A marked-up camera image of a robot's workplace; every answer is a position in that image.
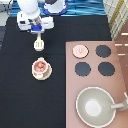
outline blue surface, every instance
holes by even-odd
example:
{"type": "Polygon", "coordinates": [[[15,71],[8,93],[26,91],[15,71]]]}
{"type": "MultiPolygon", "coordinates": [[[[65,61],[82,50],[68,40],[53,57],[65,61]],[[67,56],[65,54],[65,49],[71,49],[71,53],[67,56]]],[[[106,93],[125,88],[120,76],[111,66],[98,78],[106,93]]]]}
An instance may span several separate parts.
{"type": "Polygon", "coordinates": [[[42,26],[40,24],[38,24],[38,25],[32,25],[31,26],[31,30],[32,31],[41,31],[42,30],[42,26]]]}
{"type": "MultiPolygon", "coordinates": [[[[43,13],[42,3],[39,3],[41,15],[43,13]]],[[[16,16],[20,11],[17,0],[14,0],[10,16],[16,16]]],[[[80,15],[106,15],[103,0],[68,0],[68,10],[62,16],[80,15]]]]}

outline black table surface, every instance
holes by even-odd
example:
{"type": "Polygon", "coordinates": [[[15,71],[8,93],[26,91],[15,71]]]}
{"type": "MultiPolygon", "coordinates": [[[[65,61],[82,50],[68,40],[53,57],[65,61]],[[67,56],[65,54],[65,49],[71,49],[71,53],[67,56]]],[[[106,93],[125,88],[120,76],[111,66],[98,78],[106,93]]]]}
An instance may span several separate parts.
{"type": "Polygon", "coordinates": [[[7,20],[0,51],[0,128],[66,128],[65,43],[111,41],[106,15],[53,19],[55,27],[42,34],[41,52],[34,49],[36,35],[17,31],[16,18],[7,20]],[[45,81],[32,76],[39,57],[53,69],[45,81]]]}

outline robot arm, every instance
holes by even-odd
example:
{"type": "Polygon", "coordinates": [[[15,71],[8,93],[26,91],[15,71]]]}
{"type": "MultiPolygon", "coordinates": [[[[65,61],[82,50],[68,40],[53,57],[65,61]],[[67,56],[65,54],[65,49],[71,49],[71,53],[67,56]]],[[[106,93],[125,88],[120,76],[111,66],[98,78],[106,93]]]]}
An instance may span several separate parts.
{"type": "Polygon", "coordinates": [[[21,9],[17,14],[17,23],[21,30],[31,30],[32,33],[43,33],[45,29],[54,27],[53,17],[40,17],[37,0],[17,0],[21,9]]]}

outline white robot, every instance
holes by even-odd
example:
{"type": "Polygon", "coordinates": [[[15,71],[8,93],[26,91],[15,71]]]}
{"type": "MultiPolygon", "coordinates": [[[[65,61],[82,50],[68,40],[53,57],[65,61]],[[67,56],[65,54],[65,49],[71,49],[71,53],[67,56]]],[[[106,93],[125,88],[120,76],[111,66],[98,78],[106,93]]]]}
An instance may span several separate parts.
{"type": "Polygon", "coordinates": [[[37,34],[37,40],[34,43],[36,51],[44,49],[44,42],[41,40],[41,33],[45,29],[54,27],[53,17],[41,18],[38,2],[44,3],[45,14],[63,14],[66,11],[65,0],[17,0],[21,9],[17,14],[17,23],[21,31],[30,31],[37,34]]]}

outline dark blue floor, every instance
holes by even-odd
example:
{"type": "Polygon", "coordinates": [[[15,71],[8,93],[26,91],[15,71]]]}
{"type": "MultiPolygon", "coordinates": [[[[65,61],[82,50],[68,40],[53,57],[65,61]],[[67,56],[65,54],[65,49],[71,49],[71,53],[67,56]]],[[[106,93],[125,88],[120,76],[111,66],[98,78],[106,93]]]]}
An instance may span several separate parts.
{"type": "MultiPolygon", "coordinates": [[[[39,3],[39,8],[41,15],[45,15],[42,3],[39,3]]],[[[14,0],[10,16],[16,16],[19,11],[17,0],[14,0]]],[[[103,0],[68,0],[68,11],[63,16],[79,15],[106,15],[103,0]]]]}
{"type": "Polygon", "coordinates": [[[5,26],[0,26],[0,49],[2,47],[5,30],[6,30],[6,27],[5,26]]]}

